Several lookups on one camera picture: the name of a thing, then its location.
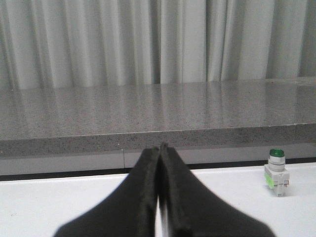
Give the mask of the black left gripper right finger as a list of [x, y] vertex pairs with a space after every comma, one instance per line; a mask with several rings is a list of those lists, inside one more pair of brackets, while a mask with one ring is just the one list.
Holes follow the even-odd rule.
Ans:
[[164, 237], [274, 236], [210, 191], [166, 143], [160, 146], [159, 205]]

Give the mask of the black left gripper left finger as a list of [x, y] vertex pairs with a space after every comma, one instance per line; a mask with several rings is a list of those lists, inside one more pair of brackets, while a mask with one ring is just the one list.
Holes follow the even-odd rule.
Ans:
[[60, 227], [57, 237], [153, 237], [159, 149], [144, 149], [124, 181], [97, 206]]

